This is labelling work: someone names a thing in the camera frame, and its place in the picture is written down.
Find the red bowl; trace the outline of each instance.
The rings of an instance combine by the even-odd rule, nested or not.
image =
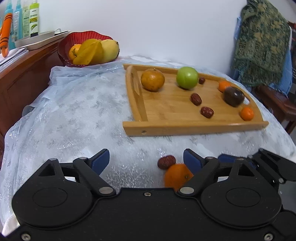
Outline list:
[[[85,32],[73,32],[66,36],[62,41],[59,42],[57,47],[57,53],[59,55],[60,60],[65,66],[68,67],[77,67],[82,68],[87,65],[75,65],[72,63],[72,60],[69,59],[68,53],[70,48],[75,44],[82,44],[87,39],[112,39],[109,36],[101,35],[95,31],[85,31]]]

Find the paper stack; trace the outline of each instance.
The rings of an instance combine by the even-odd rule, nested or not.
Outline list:
[[[28,52],[29,50],[27,50],[26,48],[17,48],[10,50],[6,58],[4,58],[2,54],[0,54],[0,72]]]

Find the wooden cabinet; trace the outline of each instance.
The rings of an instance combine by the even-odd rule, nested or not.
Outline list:
[[[44,91],[50,70],[63,66],[57,54],[60,40],[32,50],[0,72],[0,162],[7,131],[22,117],[22,110]]]

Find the green knitted scarf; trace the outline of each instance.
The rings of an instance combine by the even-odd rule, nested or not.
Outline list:
[[[290,39],[286,19],[268,0],[247,0],[234,54],[241,82],[249,86],[279,83]]]

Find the orange handle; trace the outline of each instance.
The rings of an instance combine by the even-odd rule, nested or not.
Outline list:
[[[0,49],[2,50],[3,57],[8,55],[8,40],[10,35],[10,28],[12,22],[12,13],[6,14],[2,28],[0,30]]]

